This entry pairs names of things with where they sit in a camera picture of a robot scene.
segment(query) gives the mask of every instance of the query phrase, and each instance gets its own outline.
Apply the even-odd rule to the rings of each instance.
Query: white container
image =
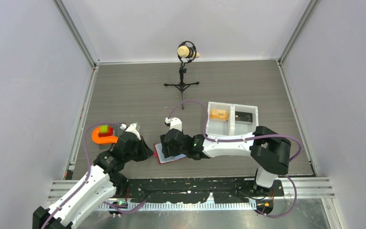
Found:
[[[222,122],[221,120],[210,119],[210,111],[213,109],[228,111],[228,121]],[[251,124],[236,122],[235,111],[252,113],[253,122]],[[211,136],[244,135],[254,132],[256,127],[259,125],[257,106],[208,102],[207,115],[208,121],[205,133]]]
[[[216,110],[225,110],[228,112],[228,121],[221,121],[216,119],[210,119],[210,111]],[[228,136],[234,134],[234,116],[233,116],[233,105],[232,104],[224,104],[224,103],[216,103],[216,102],[208,102],[208,121],[207,126],[205,128],[205,133],[211,136]]]
[[[257,111],[257,106],[247,106],[247,105],[240,105],[240,104],[233,104],[234,107],[234,135],[244,135],[247,133],[254,132],[256,127],[259,125],[259,112]],[[235,121],[235,112],[246,112],[252,113],[253,122],[252,124],[247,124],[246,122],[238,122]]]

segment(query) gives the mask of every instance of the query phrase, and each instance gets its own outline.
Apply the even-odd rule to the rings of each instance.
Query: orange box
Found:
[[[220,119],[221,121],[228,121],[229,112],[226,110],[212,109],[210,111],[210,118]]]

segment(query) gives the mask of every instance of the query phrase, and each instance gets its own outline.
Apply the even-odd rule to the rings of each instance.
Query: microphone stand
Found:
[[[183,46],[183,45],[185,45],[185,46],[187,46],[186,45],[186,43],[187,42],[189,42],[189,41],[186,41],[186,42],[182,42],[180,45],[179,45],[179,47],[180,46]],[[192,42],[189,42],[189,43],[191,43],[193,46],[191,47],[191,49],[193,49],[193,51],[194,51],[194,55],[193,54],[191,54],[192,55],[192,57],[191,58],[186,58],[187,59],[187,62],[183,62],[182,61],[182,58],[178,55],[178,57],[179,57],[179,60],[180,60],[180,62],[181,62],[181,64],[180,64],[180,68],[179,68],[179,75],[180,75],[180,83],[178,83],[178,84],[168,84],[168,83],[164,83],[163,85],[164,86],[175,86],[179,91],[180,91],[180,94],[182,95],[182,102],[183,102],[183,92],[187,89],[187,88],[189,88],[191,85],[198,85],[198,84],[200,84],[200,82],[195,82],[195,83],[184,83],[183,82],[183,78],[184,78],[184,74],[187,72],[187,69],[184,67],[187,63],[191,63],[193,60],[194,60],[194,57],[196,56],[196,53],[197,53],[197,51],[196,51],[196,49],[195,49],[195,45],[192,43]]]

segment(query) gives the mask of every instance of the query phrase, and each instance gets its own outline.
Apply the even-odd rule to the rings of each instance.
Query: orange ring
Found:
[[[116,136],[107,136],[107,137],[99,137],[100,133],[100,126],[93,130],[92,132],[92,141],[96,144],[111,144],[111,143],[117,143],[119,140]]]

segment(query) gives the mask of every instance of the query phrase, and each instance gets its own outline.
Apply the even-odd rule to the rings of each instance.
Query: white wall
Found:
[[[90,66],[51,0],[0,0],[0,229],[29,229],[61,178]]]
[[[366,228],[366,0],[321,1],[285,70],[348,227]]]
[[[67,0],[101,62],[177,61],[190,40],[201,60],[277,59],[309,0]]]

